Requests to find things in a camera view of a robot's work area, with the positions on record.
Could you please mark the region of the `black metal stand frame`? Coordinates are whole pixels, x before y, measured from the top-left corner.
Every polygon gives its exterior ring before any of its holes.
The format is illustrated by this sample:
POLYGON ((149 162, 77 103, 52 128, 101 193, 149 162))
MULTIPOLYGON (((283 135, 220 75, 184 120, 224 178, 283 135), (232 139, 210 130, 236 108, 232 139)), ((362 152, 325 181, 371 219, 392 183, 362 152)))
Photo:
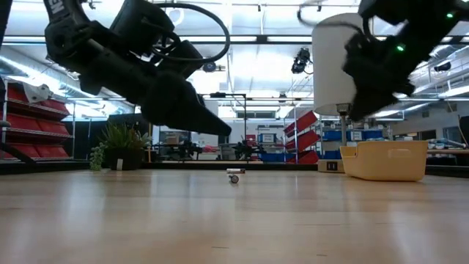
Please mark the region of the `black metal stand frame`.
POLYGON ((245 93, 212 92, 202 96, 206 107, 224 125, 228 134, 203 135, 202 145, 212 147, 208 158, 215 161, 236 161, 233 147, 245 139, 247 134, 247 95, 245 93))

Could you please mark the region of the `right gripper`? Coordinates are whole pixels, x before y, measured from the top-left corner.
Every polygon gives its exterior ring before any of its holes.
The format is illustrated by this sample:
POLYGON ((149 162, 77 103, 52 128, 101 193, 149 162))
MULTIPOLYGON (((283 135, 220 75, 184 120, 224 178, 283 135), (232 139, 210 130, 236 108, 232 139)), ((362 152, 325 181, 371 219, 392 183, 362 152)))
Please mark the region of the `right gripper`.
POLYGON ((363 33, 354 33, 346 42, 342 70, 352 78, 355 97, 350 109, 351 120, 364 117, 397 103, 394 93, 411 95, 415 86, 408 77, 398 73, 380 62, 380 55, 386 42, 371 41, 363 33))

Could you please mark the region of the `small potted green plant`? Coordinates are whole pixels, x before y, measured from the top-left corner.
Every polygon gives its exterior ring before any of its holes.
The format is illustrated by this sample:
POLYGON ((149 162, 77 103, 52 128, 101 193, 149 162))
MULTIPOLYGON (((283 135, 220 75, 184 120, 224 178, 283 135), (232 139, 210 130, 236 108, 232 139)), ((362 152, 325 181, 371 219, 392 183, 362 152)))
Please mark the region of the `small potted green plant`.
POLYGON ((144 160, 144 149, 152 143, 148 133, 141 134, 125 123, 109 122, 98 145, 92 148, 90 169, 100 171, 103 164, 111 170, 137 170, 144 160))

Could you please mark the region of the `wooden workbench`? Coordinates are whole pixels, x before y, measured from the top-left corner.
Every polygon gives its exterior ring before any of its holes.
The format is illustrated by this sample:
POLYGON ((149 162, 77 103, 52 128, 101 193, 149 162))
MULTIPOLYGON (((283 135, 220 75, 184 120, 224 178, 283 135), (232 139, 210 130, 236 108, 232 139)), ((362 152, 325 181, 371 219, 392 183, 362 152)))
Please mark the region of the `wooden workbench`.
POLYGON ((427 150, 430 165, 469 166, 469 150, 427 150))

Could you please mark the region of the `black overhead light bar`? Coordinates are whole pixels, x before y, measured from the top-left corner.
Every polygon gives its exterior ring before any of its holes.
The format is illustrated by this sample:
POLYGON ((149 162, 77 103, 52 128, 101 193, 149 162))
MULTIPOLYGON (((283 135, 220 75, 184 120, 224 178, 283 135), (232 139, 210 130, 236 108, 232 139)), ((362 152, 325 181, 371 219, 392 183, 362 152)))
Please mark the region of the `black overhead light bar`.
MULTIPOLYGON (((208 36, 193 38, 196 43, 218 44, 225 43, 223 36, 208 36)), ((231 36, 232 45, 308 45, 312 41, 311 35, 239 35, 231 36)))

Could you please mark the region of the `yellow plastic bin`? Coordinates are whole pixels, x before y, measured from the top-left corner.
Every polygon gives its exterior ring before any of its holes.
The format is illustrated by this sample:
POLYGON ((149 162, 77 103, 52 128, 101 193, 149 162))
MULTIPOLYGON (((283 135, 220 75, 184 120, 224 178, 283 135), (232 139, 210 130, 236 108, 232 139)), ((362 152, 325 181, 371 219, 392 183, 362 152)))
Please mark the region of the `yellow plastic bin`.
POLYGON ((417 182, 424 178, 428 142, 367 141, 341 147, 344 173, 372 181, 417 182))

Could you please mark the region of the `shelf with red bins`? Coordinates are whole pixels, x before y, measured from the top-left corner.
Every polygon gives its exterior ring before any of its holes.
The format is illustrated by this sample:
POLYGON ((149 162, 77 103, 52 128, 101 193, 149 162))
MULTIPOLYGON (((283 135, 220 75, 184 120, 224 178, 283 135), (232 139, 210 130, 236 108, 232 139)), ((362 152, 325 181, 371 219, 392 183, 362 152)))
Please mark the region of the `shelf with red bins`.
POLYGON ((70 116, 65 102, 52 96, 29 103, 19 81, 0 84, 0 158, 28 161, 65 161, 72 158, 64 143, 74 133, 63 123, 70 116))

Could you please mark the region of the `white plastic cover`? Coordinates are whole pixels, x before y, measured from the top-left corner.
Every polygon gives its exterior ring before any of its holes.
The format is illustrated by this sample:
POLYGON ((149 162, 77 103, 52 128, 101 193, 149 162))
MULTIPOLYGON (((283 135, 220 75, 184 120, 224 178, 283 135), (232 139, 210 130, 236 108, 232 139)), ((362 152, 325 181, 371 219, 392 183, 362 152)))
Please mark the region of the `white plastic cover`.
POLYGON ((29 103, 39 103, 48 100, 53 94, 46 84, 35 86, 24 83, 23 91, 29 103))

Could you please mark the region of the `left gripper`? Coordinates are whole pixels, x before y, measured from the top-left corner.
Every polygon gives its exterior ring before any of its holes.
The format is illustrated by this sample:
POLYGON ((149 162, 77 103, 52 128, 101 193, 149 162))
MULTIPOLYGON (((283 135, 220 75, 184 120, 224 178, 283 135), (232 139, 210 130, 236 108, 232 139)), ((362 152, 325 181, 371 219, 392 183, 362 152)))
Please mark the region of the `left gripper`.
POLYGON ((187 81, 201 64, 200 54, 183 41, 160 60, 145 62, 121 47, 105 47, 94 40, 81 46, 83 88, 105 87, 137 103, 144 119, 154 125, 197 133, 228 136, 229 126, 203 103, 187 81))

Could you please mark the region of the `tilted red bin rack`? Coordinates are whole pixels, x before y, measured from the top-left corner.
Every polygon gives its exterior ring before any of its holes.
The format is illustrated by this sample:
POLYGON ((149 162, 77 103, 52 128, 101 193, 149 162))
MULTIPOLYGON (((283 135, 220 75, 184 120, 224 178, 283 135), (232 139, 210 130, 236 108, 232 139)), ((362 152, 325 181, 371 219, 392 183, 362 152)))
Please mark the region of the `tilted red bin rack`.
POLYGON ((289 157, 290 164, 316 164, 320 159, 317 153, 317 143, 320 135, 316 132, 318 118, 312 111, 295 119, 284 129, 284 150, 289 157))

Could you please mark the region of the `row of blue bins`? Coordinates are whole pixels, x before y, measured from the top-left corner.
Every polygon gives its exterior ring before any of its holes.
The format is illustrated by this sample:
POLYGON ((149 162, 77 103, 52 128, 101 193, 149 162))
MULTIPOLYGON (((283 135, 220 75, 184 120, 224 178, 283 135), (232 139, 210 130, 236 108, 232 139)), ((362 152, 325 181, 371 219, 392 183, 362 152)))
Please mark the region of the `row of blue bins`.
MULTIPOLYGON (((367 141, 371 139, 383 138, 382 130, 346 130, 346 138, 348 142, 367 141)), ((322 132, 323 141, 340 142, 342 140, 342 132, 339 130, 329 130, 322 132)))

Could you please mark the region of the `black aluminium table frame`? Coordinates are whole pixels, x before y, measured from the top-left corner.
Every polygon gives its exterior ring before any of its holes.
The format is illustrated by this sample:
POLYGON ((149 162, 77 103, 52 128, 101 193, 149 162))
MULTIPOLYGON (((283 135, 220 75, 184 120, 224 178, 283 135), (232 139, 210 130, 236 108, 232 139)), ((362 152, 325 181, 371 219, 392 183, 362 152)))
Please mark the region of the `black aluminium table frame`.
MULTIPOLYGON (((0 162, 0 175, 20 175, 37 172, 62 172, 84 170, 89 168, 88 161, 38 161, 35 164, 21 162, 0 162)), ((254 171, 317 171, 316 164, 228 164, 216 162, 203 163, 143 163, 141 169, 179 169, 179 170, 225 170, 228 168, 244 168, 254 171)), ((469 179, 469 166, 437 166, 426 167, 428 175, 469 179)))

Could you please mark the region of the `blue crate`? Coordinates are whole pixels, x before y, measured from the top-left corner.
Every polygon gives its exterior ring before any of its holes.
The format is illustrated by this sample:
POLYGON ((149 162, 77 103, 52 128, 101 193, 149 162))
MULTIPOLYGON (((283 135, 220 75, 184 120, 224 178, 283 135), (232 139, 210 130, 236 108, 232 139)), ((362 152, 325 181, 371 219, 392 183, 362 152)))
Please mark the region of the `blue crate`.
POLYGON ((291 159, 295 160, 293 153, 262 153, 259 158, 264 162, 282 163, 291 159))

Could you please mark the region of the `white cylinder table lamp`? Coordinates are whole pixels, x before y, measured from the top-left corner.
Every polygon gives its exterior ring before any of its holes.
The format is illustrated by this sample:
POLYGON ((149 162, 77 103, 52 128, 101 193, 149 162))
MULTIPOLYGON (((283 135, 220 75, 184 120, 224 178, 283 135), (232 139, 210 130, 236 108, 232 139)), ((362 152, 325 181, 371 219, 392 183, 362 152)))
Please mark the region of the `white cylinder table lamp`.
POLYGON ((343 173, 340 147, 347 144, 347 115, 355 96, 355 85, 343 70, 345 44, 362 28, 362 18, 356 13, 343 13, 319 22, 312 31, 312 59, 314 66, 314 112, 320 119, 340 119, 339 139, 322 140, 322 153, 333 151, 337 157, 322 158, 320 172, 343 173))

